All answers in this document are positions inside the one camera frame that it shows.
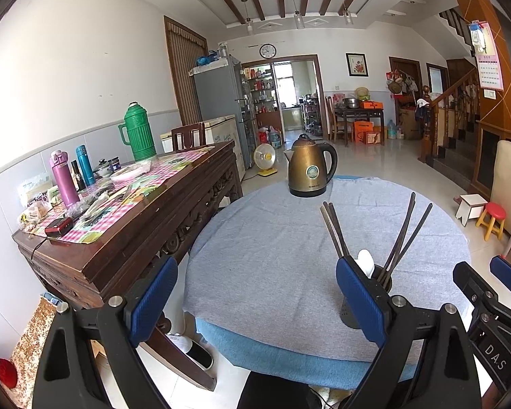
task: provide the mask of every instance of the curtain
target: curtain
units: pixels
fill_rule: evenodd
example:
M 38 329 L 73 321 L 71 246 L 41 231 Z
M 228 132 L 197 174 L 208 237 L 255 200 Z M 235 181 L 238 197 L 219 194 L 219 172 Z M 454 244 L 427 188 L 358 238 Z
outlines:
M 165 32 L 174 92 L 182 124 L 200 122 L 202 118 L 195 81 L 189 76 L 189 71 L 197 65 L 197 58 L 207 54 L 206 40 L 167 18 Z

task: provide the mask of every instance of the blue gripper pad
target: blue gripper pad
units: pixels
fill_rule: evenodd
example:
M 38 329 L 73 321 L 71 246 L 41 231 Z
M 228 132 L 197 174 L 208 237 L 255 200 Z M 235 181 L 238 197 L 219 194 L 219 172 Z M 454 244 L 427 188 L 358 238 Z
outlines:
M 178 264 L 175 259 L 169 257 L 131 313 L 129 341 L 133 346 L 136 347 L 150 338 L 176 280 Z
M 384 316 L 358 275 L 344 258 L 337 262 L 337 283 L 348 300 L 367 340 L 382 347 L 386 341 Z
M 496 255 L 491 260 L 491 272 L 511 291 L 511 265 Z

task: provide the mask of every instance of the blue water bottle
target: blue water bottle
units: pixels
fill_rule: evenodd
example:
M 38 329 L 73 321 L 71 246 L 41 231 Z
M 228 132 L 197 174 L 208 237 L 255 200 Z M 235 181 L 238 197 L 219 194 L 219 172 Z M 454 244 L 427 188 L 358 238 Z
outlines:
M 86 186 L 95 184 L 96 181 L 93 176 L 93 169 L 91 168 L 91 163 L 89 162 L 85 145 L 81 145 L 76 148 L 76 155 L 78 157 L 79 166 L 82 168 L 83 180 L 86 182 Z

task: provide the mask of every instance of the staircase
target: staircase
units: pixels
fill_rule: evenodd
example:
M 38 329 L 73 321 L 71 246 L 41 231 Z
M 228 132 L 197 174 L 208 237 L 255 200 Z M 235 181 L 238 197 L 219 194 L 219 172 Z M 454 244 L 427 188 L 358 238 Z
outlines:
M 426 143 L 431 143 L 426 163 L 464 190 L 475 170 L 478 92 L 477 69 L 472 69 L 430 103 L 431 126 L 424 134 Z
M 471 41 L 471 34 L 469 31 L 469 27 L 467 27 L 467 22 L 460 15 L 460 13 L 452 8 L 448 9 L 444 12 L 440 12 L 439 16 L 448 21 L 448 25 L 456 30 L 456 33 L 464 39 L 465 44 L 467 44 L 471 48 L 471 56 L 475 56 L 475 49 L 473 48 L 473 43 Z

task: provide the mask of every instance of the gold kettle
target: gold kettle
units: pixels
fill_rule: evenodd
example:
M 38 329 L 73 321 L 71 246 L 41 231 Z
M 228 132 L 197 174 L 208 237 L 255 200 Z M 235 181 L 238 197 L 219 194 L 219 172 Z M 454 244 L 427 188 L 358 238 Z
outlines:
M 331 155 L 331 168 L 326 170 L 324 152 Z M 318 143 L 305 133 L 285 150 L 288 159 L 288 185 L 296 197 L 316 197 L 325 192 L 337 169 L 337 151 L 329 143 Z

